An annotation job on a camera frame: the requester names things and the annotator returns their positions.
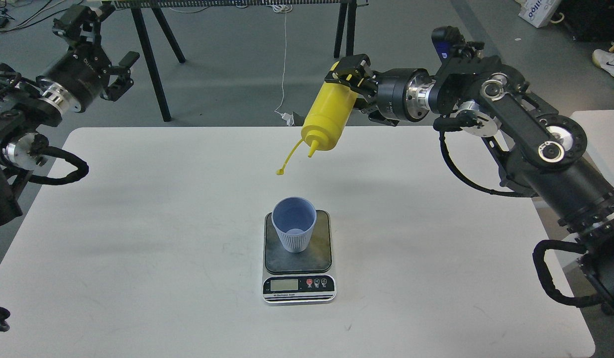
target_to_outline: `yellow squeeze bottle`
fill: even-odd
[[[333,71],[338,63],[331,67]],[[283,167],[277,170],[278,175],[285,172],[289,158],[303,141],[309,145],[309,158],[316,150],[331,150],[343,134],[345,124],[351,115],[353,104],[358,94],[341,84],[322,84],[316,100],[305,117],[305,124],[301,130],[301,140],[289,152]]]

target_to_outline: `silver metal joint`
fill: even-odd
[[[465,113],[471,118],[474,118],[477,125],[473,127],[462,127],[465,132],[473,134],[474,136],[488,138],[494,136],[502,126],[500,120],[489,116],[484,112],[480,105],[474,100],[467,100],[457,109],[457,115]]]
[[[554,157],[546,152],[546,150],[551,146],[555,146],[559,150],[559,153]],[[558,163],[562,161],[566,155],[564,147],[556,141],[544,141],[541,143],[541,145],[539,145],[537,152],[539,153],[539,158],[547,163]]]
[[[46,137],[38,132],[28,132],[22,136],[13,138],[6,147],[2,149],[4,159],[23,170],[34,170],[45,165],[48,158],[41,155],[34,155],[30,152],[32,144],[36,140],[36,136],[41,136],[42,140],[46,140]]]
[[[435,81],[424,82],[425,75],[413,76],[407,84],[407,93],[405,93],[405,105],[407,111],[412,118],[422,119],[430,111],[428,104],[428,96],[433,88]]]
[[[557,140],[559,144],[564,147],[566,152],[573,148],[575,140],[573,138],[573,134],[567,129],[559,127],[558,125],[549,125],[546,127],[546,131],[550,132],[550,134],[555,137],[555,140]]]
[[[82,104],[75,98],[67,89],[57,82],[41,80],[42,88],[45,89],[41,95],[41,100],[51,104],[62,115],[66,112],[79,112],[82,110]]]
[[[494,73],[488,80],[484,81],[480,88],[480,95],[491,100],[498,100],[506,94],[508,79],[503,73]]]

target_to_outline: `bottle nozzle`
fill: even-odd
[[[318,145],[320,145],[320,143],[318,143],[317,140],[311,141],[311,147],[309,148],[309,154],[307,154],[309,158],[311,158],[311,156],[313,156],[313,154],[316,152],[316,149],[318,149]]]

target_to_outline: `stand leg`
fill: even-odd
[[[334,58],[340,57],[340,48],[343,43],[343,30],[345,30],[345,17],[346,17],[347,4],[340,4],[340,11],[338,12],[338,27],[336,29],[336,44],[334,45]]]
[[[163,15],[163,11],[161,10],[160,7],[153,7],[152,12],[154,13],[154,16],[157,18],[157,22],[159,22],[159,25],[161,26],[163,33],[166,35],[166,38],[168,39],[168,42],[170,43],[170,47],[172,47],[172,50],[175,52],[175,55],[177,55],[177,60],[179,61],[180,64],[184,63],[186,61],[186,58],[184,57],[184,53],[181,51],[181,48],[179,47],[179,44],[177,43],[177,39],[175,39],[175,35],[172,33],[172,30],[170,29],[170,25],[168,24],[166,17]]]
[[[353,0],[349,4],[349,13],[347,14],[347,39],[346,39],[346,55],[353,55],[353,41],[355,39],[355,10],[358,7],[358,0]]]
[[[139,42],[141,43],[143,57],[145,57],[146,64],[148,65],[148,72],[150,73],[150,79],[152,80],[152,87],[154,88],[155,95],[157,95],[157,102],[159,103],[161,116],[163,117],[164,122],[170,122],[172,119],[170,116],[170,109],[168,108],[168,102],[166,102],[166,94],[163,92],[161,78],[159,77],[159,70],[157,69],[157,63],[154,60],[152,46],[150,45],[150,38],[148,38],[148,30],[146,30],[146,24],[143,21],[141,9],[132,8],[130,9],[130,12],[132,12],[132,19],[134,20],[134,25],[137,28],[137,34],[139,35]]]

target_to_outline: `gray floor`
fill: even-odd
[[[11,14],[22,20],[43,3],[35,1]],[[355,53],[369,54],[372,67],[380,71],[417,67],[434,73],[439,60],[430,32],[435,27],[454,25],[466,38],[485,41],[487,54],[499,54],[521,71],[532,83],[532,90],[563,115],[614,109],[614,79],[591,62],[595,48],[607,49],[609,45],[575,43],[561,25],[535,29],[516,15],[518,11],[518,4],[512,0],[373,0],[358,11]],[[135,86],[121,100],[98,100],[86,113],[66,115],[59,127],[42,128],[52,145],[60,147],[78,127],[284,125],[273,113],[282,95],[284,15],[266,7],[212,7],[196,14],[165,9],[188,59],[182,65],[152,14],[144,13],[173,122],[162,122],[141,59],[134,66]],[[309,110],[333,61],[336,19],[336,5],[295,6],[287,15],[285,101],[281,112],[304,115]],[[0,62],[30,78],[41,73],[66,50],[66,44],[50,32],[51,24],[49,19],[29,29],[0,35]],[[107,19],[102,35],[113,61],[129,50],[140,52],[127,10]],[[422,124],[431,120],[429,116]],[[371,125],[359,113],[352,114],[349,124]],[[49,168],[43,168],[41,174]],[[24,211],[38,190],[36,185],[27,186],[20,199]],[[0,262],[22,219],[0,228]],[[577,270],[568,272],[568,277],[575,292],[588,289]],[[597,308],[584,310],[584,316],[596,340],[595,357],[614,358],[614,317],[606,317]]]

